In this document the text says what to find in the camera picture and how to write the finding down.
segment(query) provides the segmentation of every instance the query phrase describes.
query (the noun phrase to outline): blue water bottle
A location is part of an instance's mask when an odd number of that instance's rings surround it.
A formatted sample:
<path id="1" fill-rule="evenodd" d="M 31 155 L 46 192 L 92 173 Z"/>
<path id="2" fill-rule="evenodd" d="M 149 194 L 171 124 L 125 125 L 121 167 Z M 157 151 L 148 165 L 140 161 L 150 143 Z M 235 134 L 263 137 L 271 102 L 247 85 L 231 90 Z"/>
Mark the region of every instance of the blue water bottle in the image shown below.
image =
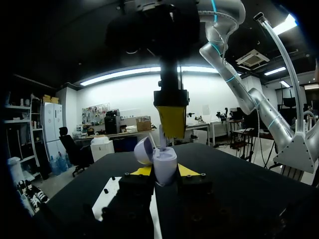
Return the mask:
<path id="1" fill-rule="evenodd" d="M 52 173 L 57 176 L 59 175 L 61 172 L 60 172 L 60 169 L 59 169 L 59 165 L 58 165 L 58 162 L 56 159 L 53 159 L 53 156 L 51 156 L 51 160 L 50 160 L 50 167 L 51 167 L 51 171 Z"/>
<path id="2" fill-rule="evenodd" d="M 69 155 L 67 153 L 65 153 L 65 160 L 66 160 L 66 163 L 68 164 L 68 167 L 72 168 L 73 164 L 70 162 Z"/>
<path id="3" fill-rule="evenodd" d="M 65 172 L 68 170 L 68 165 L 66 163 L 66 160 L 65 160 L 65 158 L 62 157 L 60 152 L 59 152 L 59 156 L 58 156 L 58 162 L 59 162 L 59 168 L 62 172 Z"/>

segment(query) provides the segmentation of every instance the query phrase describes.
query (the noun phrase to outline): black table surface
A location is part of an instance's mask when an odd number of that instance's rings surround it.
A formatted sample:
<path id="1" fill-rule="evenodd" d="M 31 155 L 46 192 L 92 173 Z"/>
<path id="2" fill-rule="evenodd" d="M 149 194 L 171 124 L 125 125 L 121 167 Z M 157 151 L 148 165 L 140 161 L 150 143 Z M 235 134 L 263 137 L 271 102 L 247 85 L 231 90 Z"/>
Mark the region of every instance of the black table surface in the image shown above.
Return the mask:
<path id="1" fill-rule="evenodd" d="M 199 143 L 174 146 L 177 160 L 213 181 L 215 197 L 221 206 L 240 216 L 275 216 L 289 203 L 315 193 L 314 187 L 266 170 L 230 154 Z M 67 224 L 83 215 L 83 204 L 94 205 L 112 176 L 122 176 L 143 167 L 132 152 L 108 154 L 59 191 L 48 207 Z M 162 237 L 176 238 L 176 185 L 159 187 L 156 197 Z M 34 218 L 44 222 L 41 211 Z"/>

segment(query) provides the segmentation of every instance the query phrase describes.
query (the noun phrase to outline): white box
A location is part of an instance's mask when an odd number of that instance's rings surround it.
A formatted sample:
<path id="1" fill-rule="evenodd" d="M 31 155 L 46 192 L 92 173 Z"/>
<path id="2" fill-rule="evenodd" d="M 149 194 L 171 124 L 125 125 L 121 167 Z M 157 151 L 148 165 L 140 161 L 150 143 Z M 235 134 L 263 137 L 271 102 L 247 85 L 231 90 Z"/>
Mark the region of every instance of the white box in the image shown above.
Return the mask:
<path id="1" fill-rule="evenodd" d="M 98 161 L 103 156 L 114 153 L 113 141 L 107 141 L 103 144 L 92 144 L 91 151 L 93 155 L 94 162 Z"/>

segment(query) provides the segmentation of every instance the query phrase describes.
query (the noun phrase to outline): shoe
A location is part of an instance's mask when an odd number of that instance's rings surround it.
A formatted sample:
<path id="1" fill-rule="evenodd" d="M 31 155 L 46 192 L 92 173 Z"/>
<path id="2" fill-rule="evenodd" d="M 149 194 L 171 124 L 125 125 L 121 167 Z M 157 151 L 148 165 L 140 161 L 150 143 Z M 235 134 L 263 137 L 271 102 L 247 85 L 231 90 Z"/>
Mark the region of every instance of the shoe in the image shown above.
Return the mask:
<path id="1" fill-rule="evenodd" d="M 28 190 L 32 191 L 36 195 L 40 202 L 46 203 L 48 201 L 48 197 L 41 191 L 41 189 L 33 186 L 28 180 L 25 181 L 25 185 Z"/>
<path id="2" fill-rule="evenodd" d="M 29 198 L 29 200 L 30 200 L 32 206 L 33 206 L 34 211 L 35 211 L 35 212 L 39 211 L 39 209 L 40 209 L 40 204 L 41 204 L 40 200 L 39 200 L 39 199 L 36 197 L 36 195 L 35 195 L 31 190 L 29 190 L 29 189 L 26 190 L 26 194 L 27 194 L 27 196 L 28 196 L 28 198 Z"/>
<path id="3" fill-rule="evenodd" d="M 26 193 L 26 189 L 27 188 L 26 188 L 23 180 L 18 182 L 17 188 L 18 188 L 18 190 L 20 191 L 21 194 L 25 194 Z"/>

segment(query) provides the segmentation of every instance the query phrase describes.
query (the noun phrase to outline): office chair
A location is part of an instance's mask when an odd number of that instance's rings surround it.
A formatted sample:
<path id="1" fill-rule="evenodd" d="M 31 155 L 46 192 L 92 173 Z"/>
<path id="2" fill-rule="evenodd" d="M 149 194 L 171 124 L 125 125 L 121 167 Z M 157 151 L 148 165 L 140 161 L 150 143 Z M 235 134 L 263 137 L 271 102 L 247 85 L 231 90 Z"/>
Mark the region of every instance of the office chair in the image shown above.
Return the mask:
<path id="1" fill-rule="evenodd" d="M 85 170 L 85 168 L 89 167 L 90 164 L 94 163 L 92 152 L 90 146 L 87 147 L 78 147 L 73 141 L 72 137 L 68 135 L 67 127 L 61 127 L 60 129 L 60 140 L 63 146 L 68 153 L 70 162 L 75 165 L 75 171 L 72 173 L 72 176 L 75 177 L 75 173 L 81 172 Z"/>

